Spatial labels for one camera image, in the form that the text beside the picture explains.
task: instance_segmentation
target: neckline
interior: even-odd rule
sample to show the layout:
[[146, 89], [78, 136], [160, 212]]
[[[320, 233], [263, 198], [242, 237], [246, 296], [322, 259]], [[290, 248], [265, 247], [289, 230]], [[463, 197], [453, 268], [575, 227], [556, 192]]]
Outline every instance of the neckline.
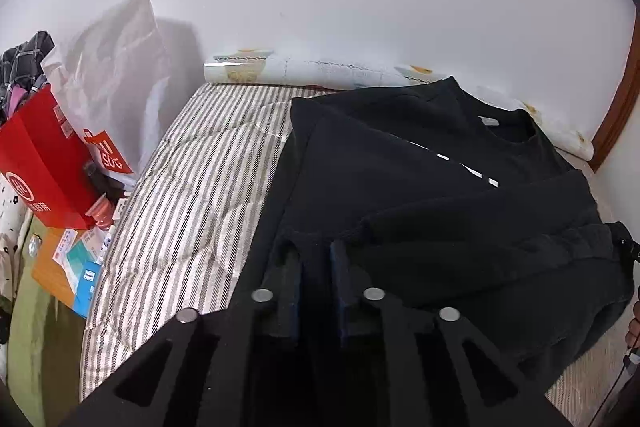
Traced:
[[[476, 97], [472, 96], [464, 89], [462, 89], [460, 87], [460, 84], [458, 84], [458, 81], [453, 76], [450, 76], [445, 80], [441, 80], [441, 82], [443, 82], [444, 84], [442, 87], [448, 88], [456, 97], [458, 103], [462, 108], [462, 113], [464, 114], [465, 120], [469, 123], [476, 134], [478, 134], [482, 139], [491, 141], [492, 143], [494, 143], [494, 145], [502, 148], [519, 151], [528, 150], [531, 147], [535, 147], [539, 143], [540, 130], [538, 126], [533, 122], [533, 119], [530, 117], [529, 113], [524, 109], [508, 111], [506, 109], [501, 109], [499, 107], [484, 103], [482, 100], [478, 100]], [[479, 107], [486, 108], [487, 114], [478, 114]], [[520, 124], [527, 129], [527, 133], [530, 134], [530, 136], [526, 140], [520, 142], [507, 140], [506, 138], [498, 136], [490, 129], [488, 129], [487, 126], [485, 126], [485, 124], [480, 120], [480, 116], [497, 118], [498, 121], [500, 121], [500, 116], [502, 116], [502, 118], [507, 118], [510, 120], [518, 120]]]

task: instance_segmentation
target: wire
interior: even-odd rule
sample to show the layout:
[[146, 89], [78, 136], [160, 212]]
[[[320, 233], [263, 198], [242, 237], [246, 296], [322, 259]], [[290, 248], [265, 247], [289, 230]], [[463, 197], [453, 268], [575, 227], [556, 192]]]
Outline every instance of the wire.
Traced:
[[[638, 341], [638, 338], [640, 338], [640, 333], [638, 333], [636, 335], [636, 337], [633, 339], [633, 342], [631, 342], [631, 347], [629, 347], [629, 350], [626, 352], [625, 359], [628, 359], [628, 356], [631, 353], [631, 350], [633, 350], [635, 348], [636, 342]], [[589, 422], [589, 425], [587, 425], [587, 427], [591, 427], [591, 425], [593, 424], [595, 419], [600, 414], [600, 411], [604, 407], [604, 404], [606, 404], [607, 400], [609, 399], [609, 396], [611, 396], [611, 393], [613, 393], [613, 390], [616, 388], [618, 382], [620, 381], [620, 378], [622, 377], [622, 374], [625, 372], [625, 369], [626, 369], [626, 365], [623, 363], [622, 364], [622, 369], [620, 369], [620, 372], [618, 373], [618, 376], [616, 377], [616, 380], [614, 380], [613, 385], [611, 386], [611, 389], [609, 389], [609, 392], [607, 393], [607, 396], [604, 397], [604, 400], [600, 404], [600, 407], [598, 407], [598, 410], [596, 411], [596, 414], [594, 414], [593, 418], [591, 418], [591, 421]]]

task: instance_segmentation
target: silver screw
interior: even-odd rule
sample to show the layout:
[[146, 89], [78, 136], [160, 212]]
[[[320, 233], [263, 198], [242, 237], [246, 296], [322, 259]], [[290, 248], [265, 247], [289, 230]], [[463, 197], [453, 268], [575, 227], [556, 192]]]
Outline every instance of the silver screw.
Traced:
[[447, 322], [455, 322], [460, 318], [460, 312], [455, 308], [443, 308], [438, 315], [443, 321]]
[[385, 291], [375, 286], [367, 288], [362, 294], [369, 301], [382, 301], [385, 298]]
[[175, 318], [182, 324], [188, 324], [198, 318], [198, 311], [193, 308], [183, 308], [175, 314]]
[[273, 299], [273, 292], [267, 288], [258, 288], [251, 293], [251, 298], [256, 302], [268, 302]]

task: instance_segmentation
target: circular logo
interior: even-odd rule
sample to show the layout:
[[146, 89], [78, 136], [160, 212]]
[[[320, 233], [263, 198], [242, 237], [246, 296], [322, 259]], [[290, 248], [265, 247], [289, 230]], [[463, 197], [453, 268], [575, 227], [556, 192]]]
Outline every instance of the circular logo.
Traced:
[[29, 201], [30, 203], [35, 199], [29, 185], [27, 185], [17, 174], [7, 172], [6, 180], [11, 184], [15, 191], [18, 192], [18, 195], [22, 197], [22, 199]]

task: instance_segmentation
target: striped mattress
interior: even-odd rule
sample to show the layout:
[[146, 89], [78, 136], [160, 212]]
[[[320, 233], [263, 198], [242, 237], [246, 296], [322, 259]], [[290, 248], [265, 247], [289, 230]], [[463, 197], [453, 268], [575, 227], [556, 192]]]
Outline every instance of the striped mattress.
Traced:
[[[193, 95], [137, 183], [104, 261], [84, 332], [81, 399], [180, 309], [227, 306], [290, 133], [290, 100], [326, 92], [205, 84]], [[586, 163], [568, 159], [591, 181]], [[628, 312], [547, 394], [577, 427], [620, 367]]]

